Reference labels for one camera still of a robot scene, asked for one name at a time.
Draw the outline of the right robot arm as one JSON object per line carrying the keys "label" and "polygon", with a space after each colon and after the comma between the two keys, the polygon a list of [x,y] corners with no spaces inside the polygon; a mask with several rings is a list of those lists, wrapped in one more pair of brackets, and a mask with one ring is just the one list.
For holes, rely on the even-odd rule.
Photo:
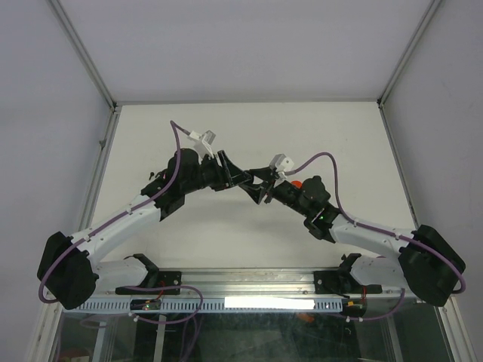
{"label": "right robot arm", "polygon": [[466,268],[462,258],[441,234],[429,225],[415,230],[387,229],[359,221],[330,203],[331,195],[320,176],[294,185],[279,181],[268,168],[250,170],[251,178],[241,184],[255,203],[273,200],[304,216],[304,226],[318,240],[352,245],[374,254],[350,254],[340,264],[337,282],[346,292],[362,285],[400,287],[424,302],[442,307],[454,293],[463,290]]}

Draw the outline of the orange charging case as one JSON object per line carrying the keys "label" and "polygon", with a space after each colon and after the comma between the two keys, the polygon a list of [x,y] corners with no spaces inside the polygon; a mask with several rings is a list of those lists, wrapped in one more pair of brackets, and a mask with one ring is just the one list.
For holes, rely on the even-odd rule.
{"label": "orange charging case", "polygon": [[297,188],[301,188],[302,187],[302,183],[300,181],[294,180],[294,181],[291,182],[291,184],[294,185]]}

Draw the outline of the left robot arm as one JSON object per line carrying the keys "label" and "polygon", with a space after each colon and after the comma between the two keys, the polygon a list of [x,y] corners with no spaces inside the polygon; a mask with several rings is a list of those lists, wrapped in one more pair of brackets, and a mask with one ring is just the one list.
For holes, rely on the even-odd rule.
{"label": "left robot arm", "polygon": [[52,302],[67,310],[78,308],[103,280],[97,269],[101,260],[136,232],[168,218],[190,193],[223,191],[252,179],[224,151],[200,158],[192,149],[177,150],[167,167],[116,215],[70,236],[56,232],[47,239],[37,271],[40,300],[48,301],[43,296],[48,291]]}

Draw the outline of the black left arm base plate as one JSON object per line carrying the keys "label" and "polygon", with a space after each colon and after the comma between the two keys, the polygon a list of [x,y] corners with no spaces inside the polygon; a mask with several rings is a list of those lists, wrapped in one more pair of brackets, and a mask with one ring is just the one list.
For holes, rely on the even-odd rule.
{"label": "black left arm base plate", "polygon": [[178,286],[182,282],[182,271],[157,270],[149,271],[147,276],[138,284],[127,284],[126,286],[117,287],[115,293],[117,295],[158,295],[161,287],[174,287],[164,291],[166,295],[179,295]]}

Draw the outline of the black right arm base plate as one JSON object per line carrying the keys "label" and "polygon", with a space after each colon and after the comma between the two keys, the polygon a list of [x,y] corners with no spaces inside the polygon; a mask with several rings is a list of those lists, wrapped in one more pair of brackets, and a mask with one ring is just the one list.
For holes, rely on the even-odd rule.
{"label": "black right arm base plate", "polygon": [[314,271],[313,283],[318,295],[335,294],[348,298],[349,294],[371,295],[383,292],[379,284],[362,285],[348,273],[336,270]]}

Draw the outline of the black charging case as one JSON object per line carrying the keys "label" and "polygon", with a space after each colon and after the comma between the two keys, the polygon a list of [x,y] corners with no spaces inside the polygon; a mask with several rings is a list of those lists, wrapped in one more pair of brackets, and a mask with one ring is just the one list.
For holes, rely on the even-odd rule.
{"label": "black charging case", "polygon": [[254,175],[248,171],[243,172],[244,175],[244,185],[253,185],[254,184]]}

